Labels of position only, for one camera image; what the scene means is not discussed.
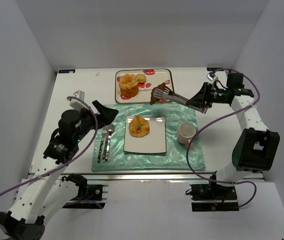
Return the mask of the glazed ring bread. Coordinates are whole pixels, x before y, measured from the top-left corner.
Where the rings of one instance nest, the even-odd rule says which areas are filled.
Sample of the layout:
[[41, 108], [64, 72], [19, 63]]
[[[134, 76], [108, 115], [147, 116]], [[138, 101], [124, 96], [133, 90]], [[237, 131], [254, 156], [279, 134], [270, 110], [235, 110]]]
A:
[[134, 117], [129, 123], [129, 133], [136, 138], [145, 137], [150, 133], [149, 122], [142, 116]]

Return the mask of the steel serving tongs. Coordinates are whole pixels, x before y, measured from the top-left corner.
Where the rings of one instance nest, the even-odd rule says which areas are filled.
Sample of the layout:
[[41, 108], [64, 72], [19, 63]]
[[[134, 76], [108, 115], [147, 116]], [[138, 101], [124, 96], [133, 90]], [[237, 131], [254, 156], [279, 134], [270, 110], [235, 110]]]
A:
[[172, 102], [175, 102], [177, 104], [183, 105], [185, 107], [191, 108], [193, 110], [196, 110], [200, 113], [205, 114], [207, 112], [207, 108], [202, 107], [202, 106], [192, 106], [187, 104], [188, 99], [173, 92], [169, 87], [165, 87], [165, 90], [160, 90], [160, 89], [156, 89], [154, 92], [154, 96], [156, 98], [161, 98], [161, 99], [166, 99], [166, 100], [170, 100]]

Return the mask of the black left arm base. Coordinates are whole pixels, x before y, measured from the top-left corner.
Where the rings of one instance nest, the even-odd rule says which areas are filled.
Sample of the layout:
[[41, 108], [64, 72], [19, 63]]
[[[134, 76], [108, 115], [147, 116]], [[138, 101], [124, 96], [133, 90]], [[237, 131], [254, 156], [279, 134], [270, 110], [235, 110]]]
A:
[[78, 189], [78, 193], [63, 206], [64, 209], [102, 210], [105, 207], [109, 191], [107, 184], [90, 182], [82, 175], [71, 174], [62, 176], [59, 186], [66, 181], [73, 182]]

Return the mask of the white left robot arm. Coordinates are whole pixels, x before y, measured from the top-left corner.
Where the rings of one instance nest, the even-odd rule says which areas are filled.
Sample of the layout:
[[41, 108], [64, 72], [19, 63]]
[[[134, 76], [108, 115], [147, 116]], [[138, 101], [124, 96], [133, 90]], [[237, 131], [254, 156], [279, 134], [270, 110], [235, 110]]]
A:
[[38, 172], [28, 180], [23, 194], [7, 212], [0, 212], [0, 228], [13, 240], [39, 240], [49, 220], [70, 200], [85, 198], [87, 180], [72, 173], [63, 178], [62, 184], [50, 193], [58, 177], [74, 157], [79, 157], [79, 142], [89, 133], [110, 125], [117, 114], [93, 101], [94, 113], [82, 100], [79, 106], [62, 113], [44, 151]]

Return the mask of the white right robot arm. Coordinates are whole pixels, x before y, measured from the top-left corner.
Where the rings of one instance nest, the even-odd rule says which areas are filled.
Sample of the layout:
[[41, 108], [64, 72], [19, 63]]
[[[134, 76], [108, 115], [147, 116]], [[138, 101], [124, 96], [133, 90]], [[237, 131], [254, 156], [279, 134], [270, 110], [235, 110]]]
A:
[[220, 186], [230, 187], [251, 173], [270, 170], [280, 141], [279, 133], [271, 131], [261, 119], [256, 108], [260, 94], [244, 87], [245, 77], [240, 72], [229, 73], [226, 86], [218, 88], [218, 77], [212, 71], [207, 74], [209, 81], [186, 103], [202, 112], [213, 104], [231, 107], [232, 113], [213, 120], [205, 128], [232, 115], [237, 117], [241, 135], [232, 151], [231, 162], [208, 178]]

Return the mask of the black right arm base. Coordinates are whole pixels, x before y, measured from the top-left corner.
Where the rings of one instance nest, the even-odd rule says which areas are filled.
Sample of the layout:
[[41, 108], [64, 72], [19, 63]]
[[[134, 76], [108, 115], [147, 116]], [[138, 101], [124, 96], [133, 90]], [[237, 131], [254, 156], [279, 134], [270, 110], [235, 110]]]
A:
[[235, 187], [216, 183], [191, 184], [185, 191], [191, 196], [193, 212], [234, 212], [239, 211]]

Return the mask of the brown chocolate croissant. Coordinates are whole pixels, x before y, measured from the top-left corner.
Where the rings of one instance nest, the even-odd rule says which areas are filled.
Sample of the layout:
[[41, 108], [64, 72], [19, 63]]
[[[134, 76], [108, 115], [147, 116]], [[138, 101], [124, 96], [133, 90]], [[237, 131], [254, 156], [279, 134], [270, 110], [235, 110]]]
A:
[[152, 91], [151, 91], [151, 97], [150, 97], [150, 104], [151, 105], [153, 105], [153, 104], [155, 104], [155, 103], [157, 103], [157, 102], [159, 102], [160, 100], [161, 100], [161, 98], [156, 98], [155, 96], [154, 96], [154, 92], [155, 92], [155, 90], [156, 89], [160, 89], [160, 90], [165, 90], [165, 83], [163, 82], [163, 83], [161, 83], [161, 84], [159, 84], [157, 87], [154, 87], [153, 89], [152, 89]]

